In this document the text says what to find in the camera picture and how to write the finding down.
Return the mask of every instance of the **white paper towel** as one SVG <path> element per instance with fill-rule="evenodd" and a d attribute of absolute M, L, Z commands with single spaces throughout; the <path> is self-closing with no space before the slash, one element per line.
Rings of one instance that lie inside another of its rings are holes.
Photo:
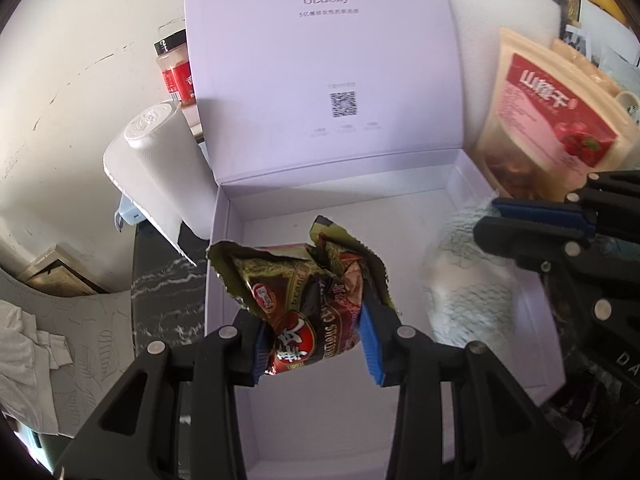
<path fill-rule="evenodd" d="M 208 240 L 217 186 L 179 105 L 148 108 L 125 127 L 124 138 L 184 223 Z"/>

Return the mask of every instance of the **black marble surface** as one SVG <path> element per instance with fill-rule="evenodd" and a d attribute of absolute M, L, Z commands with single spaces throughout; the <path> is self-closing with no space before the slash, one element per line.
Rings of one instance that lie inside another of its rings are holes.
<path fill-rule="evenodd" d="M 204 336 L 204 298 L 207 279 L 205 250 L 184 225 L 180 246 L 196 262 L 194 267 L 148 221 L 138 225 L 133 254 L 131 320 L 136 354 L 154 340 L 169 346 L 195 343 Z M 191 385 L 180 388 L 177 475 L 189 480 Z"/>

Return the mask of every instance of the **qr code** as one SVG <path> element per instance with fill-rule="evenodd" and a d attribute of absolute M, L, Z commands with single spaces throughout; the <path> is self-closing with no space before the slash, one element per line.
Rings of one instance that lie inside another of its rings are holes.
<path fill-rule="evenodd" d="M 345 117 L 358 114 L 356 92 L 340 92 L 331 94 L 331 109 L 334 117 Z"/>

